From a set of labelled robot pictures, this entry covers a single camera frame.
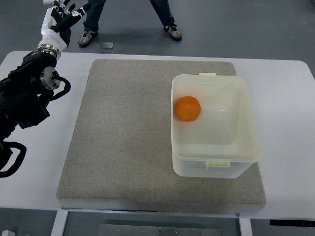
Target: jeans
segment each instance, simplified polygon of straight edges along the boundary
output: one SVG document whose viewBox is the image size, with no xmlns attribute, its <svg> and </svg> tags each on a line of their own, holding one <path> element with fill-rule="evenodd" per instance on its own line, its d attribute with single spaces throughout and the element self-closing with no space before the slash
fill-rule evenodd
<svg viewBox="0 0 315 236">
<path fill-rule="evenodd" d="M 83 23 L 84 28 L 93 32 L 98 31 L 98 22 L 105 2 L 106 0 L 88 0 L 91 7 L 87 12 L 86 21 Z M 150 2 L 163 26 L 168 26 L 175 22 L 168 5 L 168 0 L 150 0 Z"/>
</svg>

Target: gray felt mat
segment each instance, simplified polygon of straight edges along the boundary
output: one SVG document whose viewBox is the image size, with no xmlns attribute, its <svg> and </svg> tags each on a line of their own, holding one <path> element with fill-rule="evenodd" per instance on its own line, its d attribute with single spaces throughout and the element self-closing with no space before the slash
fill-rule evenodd
<svg viewBox="0 0 315 236">
<path fill-rule="evenodd" d="M 229 62 L 98 59 L 57 192 L 62 208 L 239 213 L 265 204 L 258 165 L 236 179 L 177 175 L 171 82 L 180 74 L 236 75 Z"/>
</svg>

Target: sneaker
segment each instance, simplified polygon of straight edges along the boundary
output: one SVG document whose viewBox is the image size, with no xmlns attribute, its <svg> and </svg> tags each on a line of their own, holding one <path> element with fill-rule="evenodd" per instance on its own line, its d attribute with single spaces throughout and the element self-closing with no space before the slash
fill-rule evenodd
<svg viewBox="0 0 315 236">
<path fill-rule="evenodd" d="M 164 27 L 164 30 L 166 32 L 169 32 L 169 35 L 175 41 L 181 41 L 182 40 L 182 34 L 176 27 L 177 27 L 176 24 L 171 24 L 169 26 Z"/>
<path fill-rule="evenodd" d="M 81 36 L 79 40 L 79 47 L 80 48 L 85 48 L 89 46 L 91 43 L 92 39 L 97 36 L 97 32 L 93 32 L 89 29 L 84 29 L 83 35 Z"/>
</svg>

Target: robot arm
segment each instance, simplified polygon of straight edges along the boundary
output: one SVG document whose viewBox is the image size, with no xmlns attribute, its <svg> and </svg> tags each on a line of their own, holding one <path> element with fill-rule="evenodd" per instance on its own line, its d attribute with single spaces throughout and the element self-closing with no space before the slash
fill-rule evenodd
<svg viewBox="0 0 315 236">
<path fill-rule="evenodd" d="M 11 71 L 0 81 L 0 170 L 8 163 L 11 148 L 20 150 L 15 163 L 7 170 L 0 171 L 1 177 L 8 177 L 21 166 L 26 147 L 16 142 L 6 142 L 15 127 L 22 129 L 38 125 L 50 116 L 46 107 L 70 91 L 70 83 L 60 77 L 54 67 L 62 50 L 70 43 L 70 27 L 77 23 L 90 8 L 85 4 L 76 11 L 75 5 L 66 10 L 70 0 L 55 0 L 45 15 L 41 28 L 42 40 L 38 48 L 23 58 L 21 66 Z M 64 82 L 63 91 L 54 90 Z"/>
</svg>

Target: orange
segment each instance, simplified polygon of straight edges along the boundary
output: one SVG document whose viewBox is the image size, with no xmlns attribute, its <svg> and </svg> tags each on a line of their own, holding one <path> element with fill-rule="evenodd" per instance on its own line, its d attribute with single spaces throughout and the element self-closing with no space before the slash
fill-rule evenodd
<svg viewBox="0 0 315 236">
<path fill-rule="evenodd" d="M 175 103 L 174 110 L 178 119 L 188 122 L 197 119 L 200 114 L 201 107 L 196 98 L 185 96 Z"/>
</svg>

